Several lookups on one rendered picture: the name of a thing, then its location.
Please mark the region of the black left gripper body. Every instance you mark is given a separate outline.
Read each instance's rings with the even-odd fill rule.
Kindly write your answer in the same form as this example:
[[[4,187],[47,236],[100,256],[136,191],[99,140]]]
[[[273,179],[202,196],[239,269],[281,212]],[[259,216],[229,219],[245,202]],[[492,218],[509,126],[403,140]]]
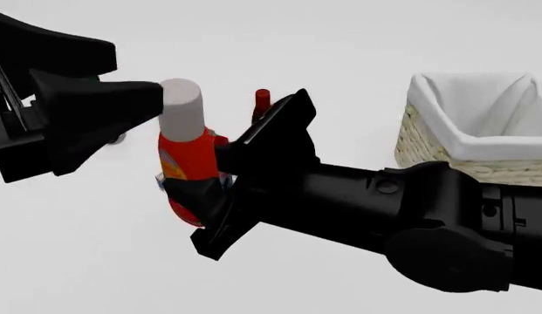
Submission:
[[[6,183],[52,171],[46,156],[45,125],[32,106],[24,106],[0,59],[0,174]]]

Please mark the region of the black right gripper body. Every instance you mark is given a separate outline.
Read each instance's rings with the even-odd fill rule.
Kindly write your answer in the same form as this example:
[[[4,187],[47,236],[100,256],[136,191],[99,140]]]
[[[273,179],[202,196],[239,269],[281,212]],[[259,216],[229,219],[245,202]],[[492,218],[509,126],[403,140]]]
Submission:
[[[242,172],[234,174],[236,181],[223,190],[230,206],[219,229],[203,227],[191,236],[197,253],[219,260],[231,245],[258,224],[244,205],[250,180],[278,182],[303,167],[319,163],[314,144],[307,131],[316,116],[316,109],[304,88],[272,101],[271,109],[255,125],[234,140],[241,149]]]

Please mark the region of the wicker basket with white liner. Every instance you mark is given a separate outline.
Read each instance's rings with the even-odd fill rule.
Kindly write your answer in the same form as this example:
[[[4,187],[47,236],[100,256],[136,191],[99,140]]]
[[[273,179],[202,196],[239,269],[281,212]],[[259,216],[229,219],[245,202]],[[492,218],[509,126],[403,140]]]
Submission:
[[[481,182],[542,187],[542,78],[422,72],[410,80],[399,167],[446,161]]]

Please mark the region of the dark bottle with red cap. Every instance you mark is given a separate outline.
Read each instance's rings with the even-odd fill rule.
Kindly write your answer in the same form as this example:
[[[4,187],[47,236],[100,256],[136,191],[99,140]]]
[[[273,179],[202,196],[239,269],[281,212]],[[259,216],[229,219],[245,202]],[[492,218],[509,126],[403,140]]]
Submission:
[[[253,109],[251,124],[255,125],[271,109],[271,93],[267,89],[258,89],[255,92],[255,107]]]

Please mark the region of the red ketchup bottle white cap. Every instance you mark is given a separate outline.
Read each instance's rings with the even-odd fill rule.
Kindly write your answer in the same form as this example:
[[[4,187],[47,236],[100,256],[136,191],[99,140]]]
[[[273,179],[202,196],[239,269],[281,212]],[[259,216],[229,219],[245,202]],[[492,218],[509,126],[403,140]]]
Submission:
[[[200,86],[185,78],[161,82],[163,111],[158,117],[158,154],[161,172],[156,176],[161,190],[168,192],[172,180],[200,181],[217,178],[223,187],[230,174],[217,170],[215,145],[228,138],[206,127]]]

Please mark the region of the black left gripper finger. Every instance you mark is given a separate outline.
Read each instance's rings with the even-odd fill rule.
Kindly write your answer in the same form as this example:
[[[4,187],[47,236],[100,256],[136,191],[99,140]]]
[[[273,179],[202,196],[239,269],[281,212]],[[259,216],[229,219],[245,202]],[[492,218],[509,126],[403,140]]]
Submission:
[[[159,83],[102,82],[40,70],[30,75],[45,120],[46,157],[56,176],[75,172],[111,140],[162,113]]]
[[[8,75],[30,69],[70,78],[117,70],[115,45],[97,38],[49,31],[0,13],[0,64]]]

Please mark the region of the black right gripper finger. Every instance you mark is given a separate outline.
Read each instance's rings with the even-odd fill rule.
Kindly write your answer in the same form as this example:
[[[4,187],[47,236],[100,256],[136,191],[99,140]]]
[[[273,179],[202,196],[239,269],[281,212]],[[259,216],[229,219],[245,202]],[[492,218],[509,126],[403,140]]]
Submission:
[[[227,174],[241,174],[242,153],[241,149],[233,143],[215,145],[217,169]]]
[[[205,180],[167,178],[163,187],[169,198],[188,209],[208,229],[219,229],[228,214],[230,198],[218,177]]]

